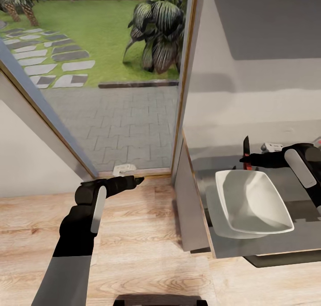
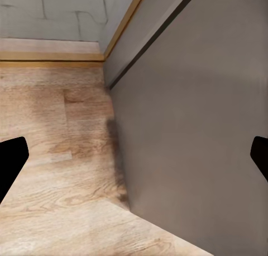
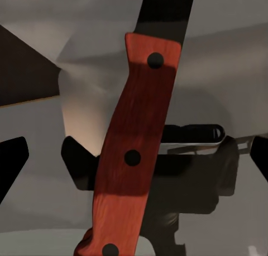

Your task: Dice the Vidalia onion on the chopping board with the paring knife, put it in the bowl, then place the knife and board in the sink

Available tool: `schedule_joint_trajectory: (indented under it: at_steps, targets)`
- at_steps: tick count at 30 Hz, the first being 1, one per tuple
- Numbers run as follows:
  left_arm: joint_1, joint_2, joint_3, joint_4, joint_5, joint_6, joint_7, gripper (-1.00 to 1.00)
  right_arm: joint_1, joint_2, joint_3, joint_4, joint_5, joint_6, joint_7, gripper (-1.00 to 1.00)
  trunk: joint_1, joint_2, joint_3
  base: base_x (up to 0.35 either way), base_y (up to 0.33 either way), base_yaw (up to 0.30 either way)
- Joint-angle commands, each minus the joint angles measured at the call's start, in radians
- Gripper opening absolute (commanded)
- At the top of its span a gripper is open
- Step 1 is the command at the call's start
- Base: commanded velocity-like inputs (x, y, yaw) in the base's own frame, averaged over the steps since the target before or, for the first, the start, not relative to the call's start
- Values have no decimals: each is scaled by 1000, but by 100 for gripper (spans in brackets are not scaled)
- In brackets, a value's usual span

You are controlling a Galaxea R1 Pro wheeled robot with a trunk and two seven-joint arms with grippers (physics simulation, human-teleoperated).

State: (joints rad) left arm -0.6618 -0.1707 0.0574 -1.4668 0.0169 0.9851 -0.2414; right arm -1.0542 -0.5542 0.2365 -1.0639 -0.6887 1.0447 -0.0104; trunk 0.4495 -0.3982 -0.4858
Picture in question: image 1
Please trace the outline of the parer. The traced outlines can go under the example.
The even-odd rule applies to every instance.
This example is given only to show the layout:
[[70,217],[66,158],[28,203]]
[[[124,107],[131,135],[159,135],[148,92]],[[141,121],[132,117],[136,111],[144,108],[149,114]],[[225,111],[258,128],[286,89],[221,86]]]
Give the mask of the parer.
[[[246,157],[246,156],[249,156],[249,155],[250,155],[250,144],[249,144],[249,138],[247,136],[245,138],[245,154],[244,154],[244,156]],[[245,163],[245,169],[252,171],[251,163]]]

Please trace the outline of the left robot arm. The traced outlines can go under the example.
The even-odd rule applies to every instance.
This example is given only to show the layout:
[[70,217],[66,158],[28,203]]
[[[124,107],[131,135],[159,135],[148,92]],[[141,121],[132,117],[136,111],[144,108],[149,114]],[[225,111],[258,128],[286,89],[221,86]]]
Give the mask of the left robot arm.
[[106,198],[135,189],[145,178],[124,176],[133,164],[115,165],[110,179],[81,182],[73,206],[62,221],[60,238],[31,306],[86,306],[94,247]]

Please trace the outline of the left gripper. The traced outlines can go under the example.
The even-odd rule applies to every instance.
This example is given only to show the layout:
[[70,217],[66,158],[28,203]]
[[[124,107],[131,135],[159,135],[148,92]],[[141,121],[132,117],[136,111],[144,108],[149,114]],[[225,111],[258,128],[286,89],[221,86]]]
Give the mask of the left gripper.
[[144,177],[134,178],[133,175],[117,176],[110,179],[114,180],[116,183],[117,190],[115,194],[125,190],[135,189],[137,185],[141,184],[145,180]]

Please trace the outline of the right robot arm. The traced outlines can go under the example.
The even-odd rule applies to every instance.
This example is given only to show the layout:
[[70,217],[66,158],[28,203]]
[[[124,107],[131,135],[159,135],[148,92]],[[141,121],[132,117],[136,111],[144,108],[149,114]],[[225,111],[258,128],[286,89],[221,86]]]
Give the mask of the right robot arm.
[[321,150],[311,143],[288,147],[264,143],[261,150],[261,154],[253,153],[239,161],[264,168],[290,167],[321,215]]

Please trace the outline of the bowl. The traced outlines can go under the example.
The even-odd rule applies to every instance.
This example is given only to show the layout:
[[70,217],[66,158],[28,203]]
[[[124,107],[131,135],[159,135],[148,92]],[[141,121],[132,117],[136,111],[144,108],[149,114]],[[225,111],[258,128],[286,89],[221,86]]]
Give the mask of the bowl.
[[276,234],[294,229],[284,201],[264,172],[218,171],[215,181],[222,210],[232,230]]

